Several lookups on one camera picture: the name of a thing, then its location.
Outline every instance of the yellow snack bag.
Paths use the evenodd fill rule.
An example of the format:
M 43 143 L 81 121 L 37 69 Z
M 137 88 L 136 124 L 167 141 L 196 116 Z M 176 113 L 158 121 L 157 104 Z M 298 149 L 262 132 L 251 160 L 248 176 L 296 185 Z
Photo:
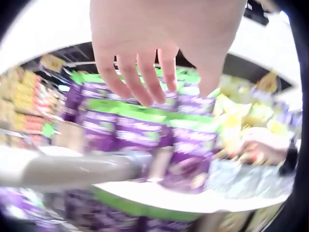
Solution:
M 228 97 L 223 94 L 218 96 L 218 99 L 221 102 L 223 111 L 228 115 L 234 118 L 237 118 L 241 123 L 242 119 L 249 113 L 252 104 L 237 104 L 231 101 Z
M 272 116 L 273 109 L 271 107 L 255 103 L 244 118 L 244 123 L 255 127 L 265 127 Z
M 228 154 L 238 149 L 240 144 L 241 121 L 233 115 L 223 114 L 220 116 L 222 131 L 219 139 Z
M 272 133 L 286 137 L 288 135 L 288 126 L 286 124 L 280 123 L 275 119 L 270 119 L 266 125 L 267 129 L 269 129 Z
M 269 72 L 256 84 L 256 89 L 267 93 L 274 93 L 278 88 L 277 73 Z

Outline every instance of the purple package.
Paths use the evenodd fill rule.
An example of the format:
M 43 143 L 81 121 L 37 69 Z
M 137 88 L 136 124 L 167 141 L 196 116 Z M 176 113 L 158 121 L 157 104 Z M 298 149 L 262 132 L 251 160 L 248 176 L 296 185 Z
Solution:
M 148 218 L 146 232 L 185 232 L 192 226 L 192 224 L 192 221 L 180 222 Z
M 177 111 L 182 114 L 209 116 L 214 109 L 215 99 L 195 95 L 179 94 Z
M 23 196 L 21 193 L 13 188 L 2 187 L 0 188 L 0 210 L 3 214 L 10 215 L 11 207 L 17 207 L 22 209 L 23 206 Z
M 117 115 L 114 109 L 107 112 L 90 110 L 86 112 L 83 127 L 85 128 L 85 152 L 109 152 L 116 149 L 115 126 Z
M 85 77 L 85 82 L 83 84 L 82 89 L 82 98 L 86 99 L 106 99 L 109 88 L 105 84 L 105 82 L 101 79 L 101 77 L 97 77 L 98 82 L 90 82 L 87 81 L 87 77 Z
M 136 100 L 135 97 L 131 97 L 129 99 L 123 99 L 120 96 L 118 96 L 117 94 L 113 93 L 111 90 L 108 91 L 107 98 L 110 99 L 110 100 L 123 101 L 123 102 L 129 103 L 129 104 L 140 105 L 140 103 L 138 102 L 138 100 Z
M 24 200 L 23 210 L 27 215 L 27 218 L 34 221 L 37 226 L 38 232 L 58 232 L 57 223 L 48 213 L 40 207 L 35 206 L 32 202 Z
M 71 79 L 70 90 L 66 94 L 66 111 L 63 120 L 75 122 L 78 106 L 81 103 L 82 83 L 79 81 L 79 74 L 74 74 Z
M 165 115 L 153 115 L 124 109 L 118 115 L 116 125 L 118 150 L 151 151 L 158 147 L 163 136 L 165 119 Z
M 169 112 L 175 112 L 177 106 L 177 93 L 170 92 L 166 84 L 160 83 L 160 86 L 166 96 L 165 103 L 158 104 L 154 102 L 151 108 L 167 110 Z M 182 86 L 183 82 L 178 81 L 178 88 L 181 88 Z
M 172 126 L 174 153 L 161 184 L 179 192 L 201 193 L 214 156 L 217 134 Z

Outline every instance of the packaged food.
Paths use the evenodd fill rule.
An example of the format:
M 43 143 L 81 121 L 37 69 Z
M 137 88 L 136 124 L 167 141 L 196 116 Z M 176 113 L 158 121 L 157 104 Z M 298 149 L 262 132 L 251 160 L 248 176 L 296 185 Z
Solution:
M 254 213 L 254 216 L 245 232 L 262 231 L 263 228 L 274 219 L 280 207 L 281 204 L 276 204 L 266 208 L 258 209 Z
M 139 228 L 145 206 L 95 188 L 102 210 L 94 214 L 94 231 L 129 232 L 145 231 Z
M 116 138 L 119 150 L 152 150 L 166 136 L 166 115 L 157 109 L 122 103 Z
M 277 73 L 274 71 L 269 72 L 256 83 L 256 89 L 265 93 L 274 93 L 277 90 Z
M 228 213 L 216 232 L 237 232 L 245 225 L 250 212 L 233 212 Z
M 220 79 L 219 88 L 225 95 L 231 95 L 246 89 L 250 89 L 253 84 L 250 81 L 234 77 L 231 75 L 223 74 Z
M 89 99 L 88 109 L 82 124 L 85 128 L 85 152 L 116 150 L 117 102 Z
M 271 107 L 255 103 L 244 118 L 244 122 L 255 127 L 265 127 L 272 116 L 273 109 Z
M 222 196 L 227 196 L 239 169 L 240 165 L 234 161 L 213 160 L 209 169 L 210 175 L 206 183 L 206 189 L 220 193 Z
M 288 135 L 288 125 L 279 122 L 274 118 L 268 121 L 266 128 L 269 129 L 272 133 L 282 137 L 286 137 Z
M 130 104 L 134 104 L 134 105 L 140 105 L 140 103 L 134 96 L 130 97 L 129 99 L 123 99 L 119 95 L 113 93 L 111 90 L 108 90 L 107 98 L 110 100 L 116 100 L 116 101 L 122 101 L 122 102 L 130 103 Z
M 212 114 L 215 98 L 199 96 L 198 87 L 183 87 L 179 90 L 177 111 L 182 114 L 204 115 Z
M 99 74 L 82 74 L 83 77 L 83 100 L 107 99 L 108 90 L 105 81 Z
M 177 105 L 177 93 L 170 92 L 167 88 L 167 85 L 164 83 L 160 83 L 160 86 L 166 96 L 165 103 L 158 104 L 154 103 L 151 108 L 161 109 L 161 110 L 167 110 L 170 112 L 174 112 Z M 178 88 L 182 88 L 183 82 L 178 81 Z
M 256 187 L 261 178 L 262 167 L 241 165 L 232 180 L 226 197 L 232 199 L 248 199 L 255 196 Z
M 83 78 L 82 76 L 77 73 L 73 72 L 71 75 L 71 85 L 70 90 L 66 94 L 66 111 L 64 114 L 64 120 L 69 122 L 75 122 L 76 121 L 76 115 L 78 113 L 78 107 L 81 104 L 82 98 L 82 84 L 83 84 Z
M 159 81 L 161 81 L 162 83 L 165 83 L 162 69 L 156 68 L 155 70 L 156 70 L 156 74 L 157 74 Z M 187 77 L 186 73 L 187 73 L 187 71 L 184 70 L 184 69 L 176 69 L 177 80 L 178 81 L 184 81 L 185 78 Z
M 174 153 L 162 185 L 181 192 L 201 193 L 208 177 L 218 124 L 213 118 L 201 121 L 174 119 Z
M 200 75 L 196 70 L 188 70 L 185 73 L 184 86 L 185 87 L 197 87 L 200 83 Z
M 220 102 L 224 113 L 226 113 L 228 116 L 233 116 L 234 118 L 237 118 L 240 121 L 240 123 L 242 122 L 243 118 L 248 115 L 252 107 L 251 103 L 249 104 L 234 103 L 224 94 L 220 94 L 217 97 L 217 101 Z
M 223 114 L 220 117 L 220 122 L 222 123 L 222 130 L 219 134 L 219 141 L 225 148 L 227 154 L 230 158 L 233 158 L 240 146 L 241 137 L 241 120 L 234 115 Z
M 201 215 L 149 207 L 145 232 L 186 232 Z

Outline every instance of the product display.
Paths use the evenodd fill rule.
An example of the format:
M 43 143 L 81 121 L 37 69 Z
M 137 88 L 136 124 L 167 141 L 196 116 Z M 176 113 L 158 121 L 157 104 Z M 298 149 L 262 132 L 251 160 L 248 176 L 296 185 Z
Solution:
M 53 75 L 64 65 L 51 55 L 40 62 Z M 299 137 L 301 113 L 274 100 L 280 89 L 277 75 L 268 73 L 256 84 L 222 75 L 219 87 L 202 98 L 194 69 L 176 70 L 175 93 L 168 90 L 162 70 L 156 73 L 166 102 L 151 107 L 134 97 L 120 98 L 99 74 L 72 71 L 65 97 L 28 70 L 15 68 L 2 76 L 0 121 L 35 144 L 43 144 L 44 135 L 49 144 L 78 151 L 82 159 L 118 151 L 151 154 L 137 179 L 53 193 L 58 201 L 48 207 L 87 232 L 191 232 L 205 214 L 220 213 L 211 232 L 252 232 L 269 222 L 290 194 L 294 176 L 280 177 L 281 163 L 267 160 L 261 151 L 235 151 L 252 127 L 285 139 Z M 55 113 L 62 119 L 46 116 Z M 0 145 L 8 144 L 33 149 L 23 138 L 0 134 Z M 44 232 L 59 231 L 42 199 L 33 197 L 40 194 L 14 191 L 18 197 L 10 204 L 24 218 Z M 0 208 L 9 207 L 1 202 Z

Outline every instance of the snack bag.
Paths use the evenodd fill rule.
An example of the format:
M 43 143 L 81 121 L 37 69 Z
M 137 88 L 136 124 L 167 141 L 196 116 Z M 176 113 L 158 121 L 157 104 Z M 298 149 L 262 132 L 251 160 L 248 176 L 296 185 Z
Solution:
M 255 127 L 265 127 L 272 116 L 273 109 L 271 107 L 255 103 L 251 107 L 248 115 L 244 118 L 244 122 Z
M 64 120 L 69 122 L 76 121 L 76 115 L 78 107 L 82 101 L 81 93 L 82 93 L 82 84 L 83 78 L 77 72 L 72 72 L 71 75 L 71 85 L 70 90 L 66 94 L 66 111 L 64 114 Z
M 277 73 L 274 71 L 266 74 L 260 81 L 256 83 L 256 89 L 265 93 L 274 93 L 278 88 Z
M 217 101 L 220 102 L 223 111 L 227 115 L 239 118 L 240 121 L 249 113 L 252 106 L 252 104 L 234 103 L 224 94 L 220 94 L 217 97 Z
M 215 98 L 201 98 L 199 94 L 198 87 L 183 87 L 178 94 L 177 111 L 182 114 L 211 115 L 215 105 Z
M 235 115 L 223 114 L 220 117 L 222 123 L 222 131 L 218 137 L 220 144 L 225 148 L 225 152 L 230 159 L 236 154 L 234 151 L 238 149 L 241 136 L 241 119 Z
M 191 229 L 193 222 L 201 214 L 177 212 L 167 209 L 147 207 L 146 229 L 144 232 L 187 232 Z
M 174 112 L 177 105 L 177 93 L 170 92 L 167 88 L 167 85 L 164 83 L 160 83 L 160 86 L 166 96 L 166 101 L 163 104 L 154 103 L 151 108 L 167 110 L 170 112 Z M 182 88 L 183 82 L 178 81 L 178 88 Z
M 161 81 L 162 83 L 165 83 L 164 78 L 163 78 L 163 72 L 162 69 L 156 68 L 155 69 L 157 77 L 159 79 L 159 81 Z M 186 73 L 187 71 L 184 69 L 176 69 L 176 78 L 178 81 L 184 81 L 186 78 Z
M 290 106 L 282 101 L 277 101 L 273 103 L 274 114 L 280 115 L 289 111 Z
M 109 88 L 99 74 L 82 74 L 82 76 L 84 79 L 83 100 L 107 99 Z
M 268 121 L 266 128 L 272 133 L 286 137 L 288 134 L 288 126 L 285 123 L 280 123 L 278 120 L 272 118 Z
M 118 150 L 149 151 L 166 136 L 166 115 L 161 110 L 121 104 L 116 137 Z
M 141 79 L 142 84 L 145 84 L 142 77 L 140 77 L 140 79 Z M 123 99 L 117 94 L 113 93 L 111 90 L 108 90 L 107 98 L 110 100 L 116 100 L 116 101 L 122 101 L 122 102 L 130 103 L 130 104 L 134 104 L 134 105 L 140 105 L 140 103 L 138 102 L 138 100 L 136 100 L 134 96 L 132 96 L 129 99 Z
M 97 205 L 101 206 L 101 210 L 94 213 L 92 230 L 106 232 L 145 231 L 139 228 L 144 205 L 99 188 L 94 188 L 93 193 L 99 200 Z
M 188 70 L 184 74 L 184 86 L 185 87 L 197 87 L 200 82 L 200 75 L 196 70 Z
M 88 108 L 82 124 L 85 128 L 85 152 L 115 151 L 118 103 L 109 100 L 89 99 Z
M 176 191 L 201 193 L 208 177 L 219 123 L 210 117 L 203 121 L 174 119 L 170 121 L 174 154 L 162 185 Z
M 231 75 L 223 74 L 220 79 L 219 88 L 221 92 L 225 95 L 231 95 L 236 92 L 246 92 L 250 89 L 252 84 L 250 81 L 233 77 Z

